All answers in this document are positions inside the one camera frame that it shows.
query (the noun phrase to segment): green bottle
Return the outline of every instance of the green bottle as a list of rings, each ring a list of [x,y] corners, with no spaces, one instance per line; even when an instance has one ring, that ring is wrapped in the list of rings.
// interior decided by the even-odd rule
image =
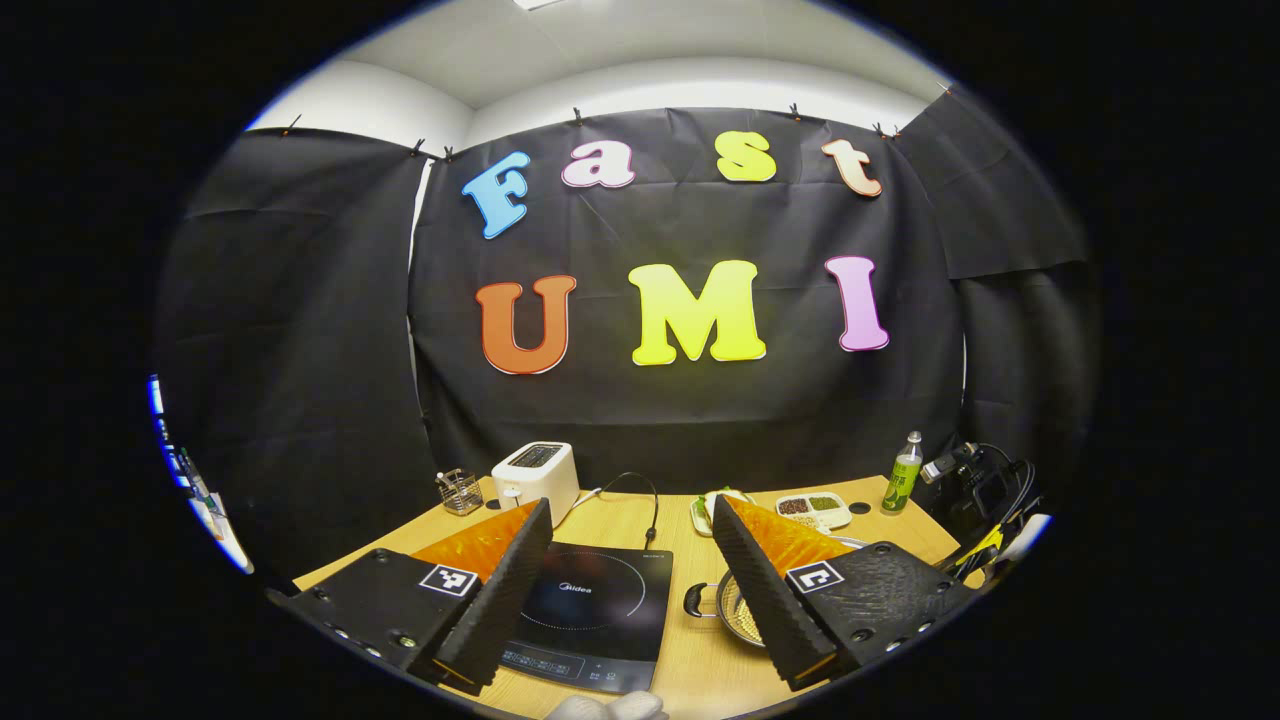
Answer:
[[[924,455],[920,452],[920,432],[911,430],[911,434],[906,436],[906,447],[899,450],[897,459],[893,460],[893,473],[888,478],[888,489],[881,502],[881,509],[886,514],[897,515],[906,507],[922,464]]]

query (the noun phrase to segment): bottle label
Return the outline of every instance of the bottle label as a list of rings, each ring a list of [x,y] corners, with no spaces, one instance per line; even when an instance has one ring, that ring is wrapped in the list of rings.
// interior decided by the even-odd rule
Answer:
[[[920,474],[920,459],[904,461],[900,457],[893,462],[893,473],[888,479],[888,489],[884,492],[884,501],[881,503],[884,510],[897,512],[906,507],[906,501],[911,497],[911,488],[915,487],[915,477]]]

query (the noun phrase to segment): white toaster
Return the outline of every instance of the white toaster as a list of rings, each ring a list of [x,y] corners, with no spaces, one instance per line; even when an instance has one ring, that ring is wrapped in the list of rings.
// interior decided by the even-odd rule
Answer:
[[[567,442],[531,442],[494,465],[492,477],[499,507],[509,510],[545,497],[552,527],[559,525],[577,501],[577,469]]]

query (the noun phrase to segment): white wall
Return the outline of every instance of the white wall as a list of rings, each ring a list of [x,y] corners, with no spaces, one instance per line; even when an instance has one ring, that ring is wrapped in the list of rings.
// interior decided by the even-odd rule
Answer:
[[[684,58],[591,70],[508,96],[475,111],[462,147],[573,119],[652,108],[754,108],[886,131],[928,102],[863,78],[777,60]]]
[[[442,155],[461,147],[472,109],[452,96],[394,70],[335,60],[284,91],[248,129],[294,127],[349,132]]]

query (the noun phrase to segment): induction cooktop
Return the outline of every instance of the induction cooktop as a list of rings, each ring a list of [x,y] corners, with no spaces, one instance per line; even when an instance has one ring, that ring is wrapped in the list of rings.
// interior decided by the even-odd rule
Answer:
[[[672,553],[552,542],[502,664],[607,693],[648,691]]]

